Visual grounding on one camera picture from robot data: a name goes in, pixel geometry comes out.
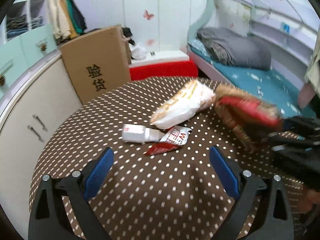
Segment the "operator right hand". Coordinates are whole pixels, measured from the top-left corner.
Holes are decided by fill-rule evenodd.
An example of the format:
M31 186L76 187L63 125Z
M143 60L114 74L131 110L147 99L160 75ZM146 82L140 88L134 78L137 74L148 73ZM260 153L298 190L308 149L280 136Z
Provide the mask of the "operator right hand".
M297 206L300 213L306 214L312 210L314 205L319 205L319 203L320 193L313 189L304 187Z

